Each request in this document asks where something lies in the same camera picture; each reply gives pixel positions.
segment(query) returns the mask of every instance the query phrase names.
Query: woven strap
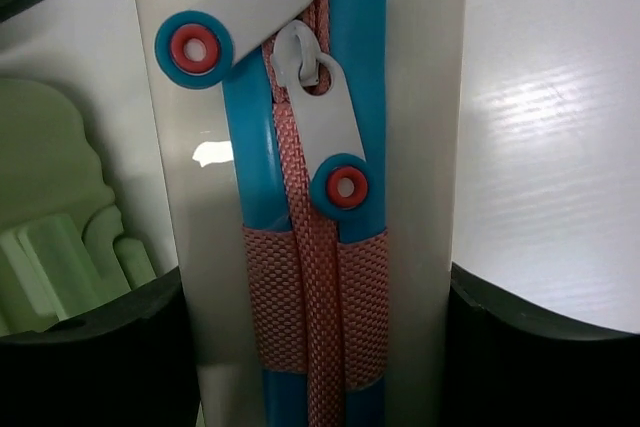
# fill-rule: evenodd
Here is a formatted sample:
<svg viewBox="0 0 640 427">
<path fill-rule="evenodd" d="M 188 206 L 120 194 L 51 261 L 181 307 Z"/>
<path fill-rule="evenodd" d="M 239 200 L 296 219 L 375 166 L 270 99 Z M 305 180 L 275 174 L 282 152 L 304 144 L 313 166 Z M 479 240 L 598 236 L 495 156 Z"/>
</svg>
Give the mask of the woven strap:
<svg viewBox="0 0 640 427">
<path fill-rule="evenodd" d="M 338 246 L 348 391 L 361 390 L 383 375 L 389 331 L 387 233 Z"/>
<path fill-rule="evenodd" d="M 302 277 L 292 232 L 244 229 L 258 355 L 275 372 L 307 371 Z"/>
<path fill-rule="evenodd" d="M 340 427 L 344 422 L 344 359 L 337 230 L 333 222 L 311 205 L 309 175 L 291 105 L 276 104 L 273 114 L 302 267 L 308 338 L 309 426 Z"/>
</svg>

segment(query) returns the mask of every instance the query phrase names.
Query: white zipper pull tab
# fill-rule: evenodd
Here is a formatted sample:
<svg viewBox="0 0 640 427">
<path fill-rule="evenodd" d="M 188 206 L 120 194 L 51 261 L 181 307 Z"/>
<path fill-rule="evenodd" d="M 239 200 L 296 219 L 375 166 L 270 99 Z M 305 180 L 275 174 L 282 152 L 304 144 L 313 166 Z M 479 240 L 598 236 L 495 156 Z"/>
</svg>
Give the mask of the white zipper pull tab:
<svg viewBox="0 0 640 427">
<path fill-rule="evenodd" d="M 298 20 L 278 33 L 271 62 L 278 84 L 289 93 L 313 204 L 334 220 L 354 218 L 365 208 L 372 176 L 342 67 L 320 51 L 311 29 Z M 331 86 L 316 96 L 304 85 L 317 78 L 318 64 L 329 71 Z"/>
<path fill-rule="evenodd" d="M 313 0 L 202 0 L 167 19 L 156 36 L 156 57 L 177 84 L 206 88 Z M 190 55 L 197 44 L 199 55 Z"/>
</svg>

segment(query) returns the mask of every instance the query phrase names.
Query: black rubber part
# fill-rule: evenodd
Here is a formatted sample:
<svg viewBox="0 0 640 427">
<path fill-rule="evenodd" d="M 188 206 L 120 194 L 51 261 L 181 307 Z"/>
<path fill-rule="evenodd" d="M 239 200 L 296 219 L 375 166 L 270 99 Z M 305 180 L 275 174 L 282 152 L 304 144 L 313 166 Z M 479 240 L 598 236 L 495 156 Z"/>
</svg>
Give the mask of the black rubber part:
<svg viewBox="0 0 640 427">
<path fill-rule="evenodd" d="M 199 401 L 177 268 L 47 332 L 0 339 L 0 426 L 193 427 Z"/>
<path fill-rule="evenodd" d="M 640 337 L 558 315 L 455 265 L 445 356 L 445 426 L 637 419 Z"/>
</svg>

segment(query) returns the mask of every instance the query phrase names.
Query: white plastic surface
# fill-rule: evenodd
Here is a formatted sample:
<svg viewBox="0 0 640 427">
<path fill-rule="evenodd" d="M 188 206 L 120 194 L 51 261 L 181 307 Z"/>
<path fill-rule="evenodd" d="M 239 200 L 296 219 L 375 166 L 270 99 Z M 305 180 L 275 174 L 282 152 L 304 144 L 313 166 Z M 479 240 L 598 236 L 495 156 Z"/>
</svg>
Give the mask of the white plastic surface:
<svg viewBox="0 0 640 427">
<path fill-rule="evenodd" d="M 311 2 L 313 0 L 201 0 L 194 10 L 210 14 L 226 27 L 233 40 L 233 64 L 237 64 Z"/>
<path fill-rule="evenodd" d="M 260 427 L 261 374 L 221 90 L 182 89 L 154 57 L 160 24 L 197 2 L 137 0 L 207 425 Z M 463 9 L 464 0 L 388 0 L 390 426 L 436 425 L 439 409 Z"/>
<path fill-rule="evenodd" d="M 0 23 L 0 76 L 42 81 L 73 101 L 116 192 L 127 233 L 144 241 L 158 273 L 174 268 L 134 0 L 46 0 Z"/>
<path fill-rule="evenodd" d="M 303 53 L 300 38 L 311 29 L 293 21 L 276 36 L 272 63 L 287 88 L 296 119 L 304 160 L 313 179 L 322 163 L 337 154 L 351 154 L 365 160 L 349 86 L 342 67 L 332 57 L 316 50 L 316 60 L 331 76 L 331 87 L 323 95 L 307 93 L 300 82 Z"/>
<path fill-rule="evenodd" d="M 454 260 L 640 332 L 640 0 L 468 0 Z"/>
</svg>

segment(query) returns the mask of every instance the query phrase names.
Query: zipper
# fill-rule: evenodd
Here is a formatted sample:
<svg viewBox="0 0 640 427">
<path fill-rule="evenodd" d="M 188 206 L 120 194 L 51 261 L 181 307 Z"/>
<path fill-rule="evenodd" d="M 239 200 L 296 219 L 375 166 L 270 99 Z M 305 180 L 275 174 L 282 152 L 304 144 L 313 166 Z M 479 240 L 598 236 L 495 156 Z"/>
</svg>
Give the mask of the zipper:
<svg viewBox="0 0 640 427">
<path fill-rule="evenodd" d="M 293 110 L 311 180 L 311 201 L 332 220 L 353 218 L 366 200 L 368 175 L 344 71 L 320 50 L 315 34 L 299 20 L 276 36 L 271 63 Z M 317 84 L 320 65 L 328 72 L 330 88 L 314 95 L 304 87 Z"/>
<path fill-rule="evenodd" d="M 178 85 L 209 88 L 314 0 L 202 0 L 169 17 L 156 35 L 156 58 Z M 189 44 L 204 55 L 193 58 Z"/>
</svg>

